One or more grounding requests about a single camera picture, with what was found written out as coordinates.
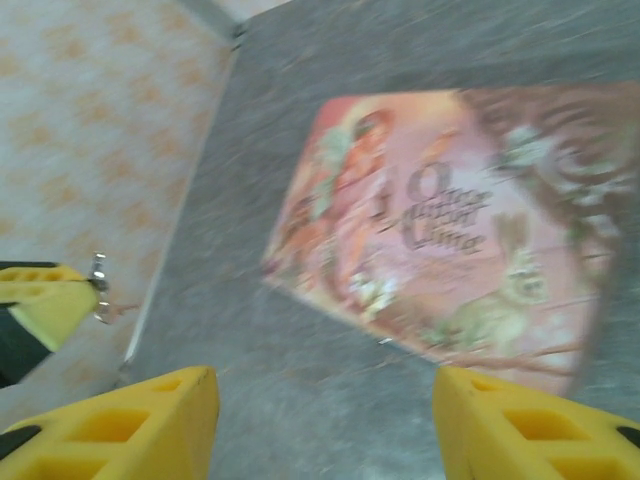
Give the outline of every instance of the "patterned wall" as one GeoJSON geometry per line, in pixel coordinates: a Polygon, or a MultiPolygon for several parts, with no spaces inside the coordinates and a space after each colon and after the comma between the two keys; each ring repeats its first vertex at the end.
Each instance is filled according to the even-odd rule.
{"type": "MultiPolygon", "coordinates": [[[[0,256],[86,270],[104,250],[115,300],[142,303],[231,51],[170,0],[5,0],[0,11],[0,256]]],[[[60,389],[95,389],[135,318],[84,325],[33,382],[54,372],[60,389]]]]}
{"type": "Polygon", "coordinates": [[[234,18],[244,21],[290,0],[214,0],[234,18]]]}

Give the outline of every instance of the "book cover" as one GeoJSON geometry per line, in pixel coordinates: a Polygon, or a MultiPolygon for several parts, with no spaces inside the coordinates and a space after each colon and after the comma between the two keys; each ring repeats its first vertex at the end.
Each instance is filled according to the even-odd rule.
{"type": "Polygon", "coordinates": [[[446,364],[564,393],[637,191],[634,83],[337,98],[267,281],[446,364]]]}

